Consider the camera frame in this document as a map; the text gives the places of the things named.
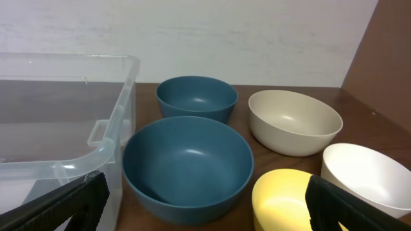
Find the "white bowl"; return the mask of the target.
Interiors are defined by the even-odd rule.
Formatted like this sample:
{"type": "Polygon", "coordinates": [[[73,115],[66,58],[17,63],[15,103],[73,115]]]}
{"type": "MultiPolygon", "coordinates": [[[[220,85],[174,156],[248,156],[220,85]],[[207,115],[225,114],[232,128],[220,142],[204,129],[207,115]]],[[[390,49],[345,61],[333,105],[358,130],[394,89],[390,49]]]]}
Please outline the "white bowl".
{"type": "Polygon", "coordinates": [[[323,152],[320,176],[394,218],[410,213],[410,170],[378,151],[332,144],[323,152]]]}

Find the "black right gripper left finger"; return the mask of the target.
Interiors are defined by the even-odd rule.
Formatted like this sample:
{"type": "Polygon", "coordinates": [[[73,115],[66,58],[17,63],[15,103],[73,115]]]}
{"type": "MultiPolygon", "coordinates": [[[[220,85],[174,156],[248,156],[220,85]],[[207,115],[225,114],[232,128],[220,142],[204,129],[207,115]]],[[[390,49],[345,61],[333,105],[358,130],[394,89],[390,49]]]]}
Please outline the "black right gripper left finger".
{"type": "Polygon", "coordinates": [[[104,173],[92,171],[1,214],[1,230],[96,230],[110,191],[104,173]]]}

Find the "beige bowl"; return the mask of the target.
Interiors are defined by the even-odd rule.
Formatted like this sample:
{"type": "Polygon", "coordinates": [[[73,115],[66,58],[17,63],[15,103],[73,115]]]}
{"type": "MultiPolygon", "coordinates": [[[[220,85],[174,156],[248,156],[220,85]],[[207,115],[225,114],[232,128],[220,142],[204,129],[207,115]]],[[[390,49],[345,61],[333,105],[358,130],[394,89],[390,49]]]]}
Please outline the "beige bowl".
{"type": "Polygon", "coordinates": [[[262,90],[249,98],[250,129],[268,149],[292,157],[323,150],[343,128],[329,105],[287,90],[262,90]]]}

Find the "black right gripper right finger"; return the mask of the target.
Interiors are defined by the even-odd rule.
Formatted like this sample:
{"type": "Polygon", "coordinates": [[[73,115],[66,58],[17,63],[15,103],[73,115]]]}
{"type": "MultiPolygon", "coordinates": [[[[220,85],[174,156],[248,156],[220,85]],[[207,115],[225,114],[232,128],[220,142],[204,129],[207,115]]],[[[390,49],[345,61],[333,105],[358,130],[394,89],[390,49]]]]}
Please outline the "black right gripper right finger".
{"type": "Polygon", "coordinates": [[[310,177],[305,200],[313,231],[410,231],[410,226],[327,180],[310,177]]]}

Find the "clear plastic storage container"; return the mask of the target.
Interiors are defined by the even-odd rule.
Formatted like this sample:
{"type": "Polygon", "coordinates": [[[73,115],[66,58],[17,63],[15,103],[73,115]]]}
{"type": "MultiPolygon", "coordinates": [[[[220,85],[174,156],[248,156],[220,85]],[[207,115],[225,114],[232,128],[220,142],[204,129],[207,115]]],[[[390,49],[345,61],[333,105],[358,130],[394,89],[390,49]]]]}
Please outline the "clear plastic storage container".
{"type": "Polygon", "coordinates": [[[2,213],[98,170],[110,191],[98,230],[116,228],[139,66],[134,56],[1,54],[2,213]]]}

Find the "dark blue bowl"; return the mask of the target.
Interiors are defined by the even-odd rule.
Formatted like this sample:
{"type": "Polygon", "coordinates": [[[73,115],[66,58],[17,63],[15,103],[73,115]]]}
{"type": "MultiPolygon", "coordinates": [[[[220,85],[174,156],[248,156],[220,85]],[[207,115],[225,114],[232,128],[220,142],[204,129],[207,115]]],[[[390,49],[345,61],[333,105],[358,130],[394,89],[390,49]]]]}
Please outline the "dark blue bowl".
{"type": "Polygon", "coordinates": [[[179,76],[162,82],[156,97],[164,117],[198,116],[228,123],[238,100],[224,81],[205,76],[179,76]]]}
{"type": "Polygon", "coordinates": [[[128,140],[123,153],[123,174],[140,204],[181,225],[226,215],[253,170],[248,142],[230,126],[204,117],[152,122],[128,140]]]}

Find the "yellow bowl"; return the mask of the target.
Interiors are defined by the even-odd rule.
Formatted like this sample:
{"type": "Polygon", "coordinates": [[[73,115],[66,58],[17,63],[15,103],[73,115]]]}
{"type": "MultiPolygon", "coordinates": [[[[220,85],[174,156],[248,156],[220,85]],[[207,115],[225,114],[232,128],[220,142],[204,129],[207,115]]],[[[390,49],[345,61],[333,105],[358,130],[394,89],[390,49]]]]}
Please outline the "yellow bowl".
{"type": "Polygon", "coordinates": [[[275,169],[259,177],[252,190],[256,231],[311,231],[305,193],[310,173],[275,169]]]}

